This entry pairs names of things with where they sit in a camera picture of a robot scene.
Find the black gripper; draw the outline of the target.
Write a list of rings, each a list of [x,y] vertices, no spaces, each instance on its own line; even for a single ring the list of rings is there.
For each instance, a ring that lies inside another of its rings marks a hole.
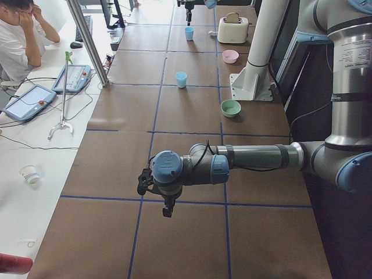
[[[155,195],[160,195],[164,198],[164,207],[162,214],[164,217],[172,217],[175,200],[182,194],[183,186],[180,184],[161,184],[158,183],[150,168],[142,169],[142,173],[138,177],[137,192],[143,196],[146,192]]]

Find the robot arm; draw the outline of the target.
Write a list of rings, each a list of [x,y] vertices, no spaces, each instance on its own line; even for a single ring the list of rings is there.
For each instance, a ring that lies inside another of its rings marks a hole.
[[[184,186],[225,183],[233,168],[293,167],[371,194],[371,2],[301,1],[297,40],[334,45],[331,134],[289,145],[196,144],[183,156],[159,152],[140,174],[137,191],[162,196],[164,217],[172,216]]]
[[[190,26],[192,21],[192,10],[195,5],[205,5],[208,9],[213,9],[217,3],[218,1],[215,0],[184,0],[177,1],[177,6],[183,6],[185,8],[187,26]]]

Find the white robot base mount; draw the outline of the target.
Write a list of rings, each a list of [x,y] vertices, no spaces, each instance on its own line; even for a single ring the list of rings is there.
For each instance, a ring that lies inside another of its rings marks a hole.
[[[231,97],[239,101],[272,101],[269,64],[289,0],[263,0],[246,66],[230,75]]]

